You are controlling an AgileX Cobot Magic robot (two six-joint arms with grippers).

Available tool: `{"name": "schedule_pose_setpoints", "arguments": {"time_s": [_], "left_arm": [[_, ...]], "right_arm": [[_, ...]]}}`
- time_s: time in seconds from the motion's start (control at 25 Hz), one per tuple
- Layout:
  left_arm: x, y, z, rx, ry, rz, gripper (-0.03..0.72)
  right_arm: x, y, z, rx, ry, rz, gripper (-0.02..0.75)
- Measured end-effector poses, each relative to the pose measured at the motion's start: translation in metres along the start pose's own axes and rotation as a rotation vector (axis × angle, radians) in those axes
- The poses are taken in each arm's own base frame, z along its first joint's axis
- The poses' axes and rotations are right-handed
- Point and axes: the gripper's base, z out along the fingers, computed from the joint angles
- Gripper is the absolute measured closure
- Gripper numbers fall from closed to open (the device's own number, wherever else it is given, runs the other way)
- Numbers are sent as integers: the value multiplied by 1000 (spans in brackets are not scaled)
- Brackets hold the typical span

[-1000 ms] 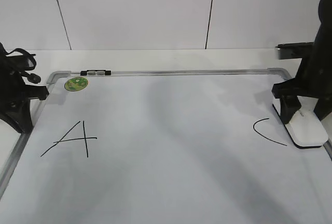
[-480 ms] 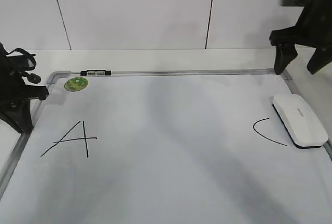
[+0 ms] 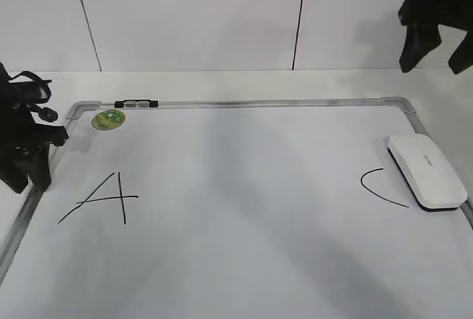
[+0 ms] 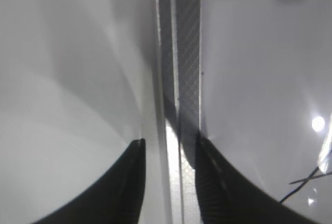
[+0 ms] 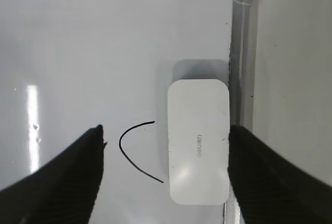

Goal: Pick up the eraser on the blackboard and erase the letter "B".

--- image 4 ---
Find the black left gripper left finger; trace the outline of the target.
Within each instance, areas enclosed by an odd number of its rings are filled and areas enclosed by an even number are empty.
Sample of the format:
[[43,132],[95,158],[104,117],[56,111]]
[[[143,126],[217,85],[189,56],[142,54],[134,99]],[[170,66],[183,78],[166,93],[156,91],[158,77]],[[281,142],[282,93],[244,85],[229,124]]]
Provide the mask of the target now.
[[138,223],[146,183],[146,141],[133,140],[93,185],[38,223]]

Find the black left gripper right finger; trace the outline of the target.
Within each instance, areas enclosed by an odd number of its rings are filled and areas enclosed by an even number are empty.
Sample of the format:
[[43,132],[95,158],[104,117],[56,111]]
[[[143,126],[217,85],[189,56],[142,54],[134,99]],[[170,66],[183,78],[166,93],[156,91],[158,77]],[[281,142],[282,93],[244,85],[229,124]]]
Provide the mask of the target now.
[[201,134],[195,153],[195,185],[204,223],[313,223],[256,187]]

